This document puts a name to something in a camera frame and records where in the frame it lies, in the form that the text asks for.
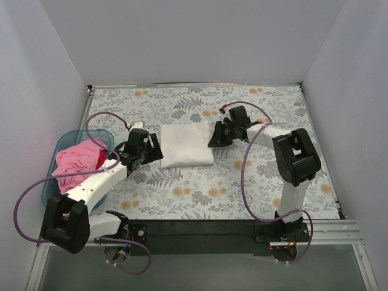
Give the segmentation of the white t shirt robot print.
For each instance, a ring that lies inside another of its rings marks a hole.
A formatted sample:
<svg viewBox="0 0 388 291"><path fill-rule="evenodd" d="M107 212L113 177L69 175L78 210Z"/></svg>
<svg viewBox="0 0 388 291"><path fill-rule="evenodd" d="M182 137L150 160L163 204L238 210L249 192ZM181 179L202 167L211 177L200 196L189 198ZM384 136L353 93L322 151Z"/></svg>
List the white t shirt robot print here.
<svg viewBox="0 0 388 291"><path fill-rule="evenodd" d="M161 168L207 166L214 162L208 147L210 126L207 121L161 126Z"/></svg>

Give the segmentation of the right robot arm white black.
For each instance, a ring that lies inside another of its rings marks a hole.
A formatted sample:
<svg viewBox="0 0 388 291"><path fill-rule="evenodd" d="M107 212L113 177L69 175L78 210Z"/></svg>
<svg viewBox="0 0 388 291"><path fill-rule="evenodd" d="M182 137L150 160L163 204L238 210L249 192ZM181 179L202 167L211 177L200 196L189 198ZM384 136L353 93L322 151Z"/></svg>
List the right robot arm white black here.
<svg viewBox="0 0 388 291"><path fill-rule="evenodd" d="M257 223L255 232L261 239L295 241L305 231L303 203L307 188L321 170L321 160L308 132L283 130L271 122L253 122L247 115L246 102L232 102L220 108L223 116L216 122L208 147L227 147L235 140L257 144L273 150L278 172L283 180L281 202L272 219L261 219L249 212Z"/></svg>

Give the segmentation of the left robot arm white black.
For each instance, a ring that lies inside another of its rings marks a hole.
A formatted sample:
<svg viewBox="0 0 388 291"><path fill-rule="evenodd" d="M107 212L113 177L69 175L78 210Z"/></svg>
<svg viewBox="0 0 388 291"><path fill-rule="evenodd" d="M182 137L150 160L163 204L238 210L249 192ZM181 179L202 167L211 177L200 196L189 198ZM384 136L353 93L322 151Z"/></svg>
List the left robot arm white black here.
<svg viewBox="0 0 388 291"><path fill-rule="evenodd" d="M94 239L125 241L129 235L129 220L125 215L113 210L92 215L91 211L140 166L162 158L156 134L142 128L131 129L127 141L115 147L96 173L67 193L54 193L48 199L40 237L73 254Z"/></svg>

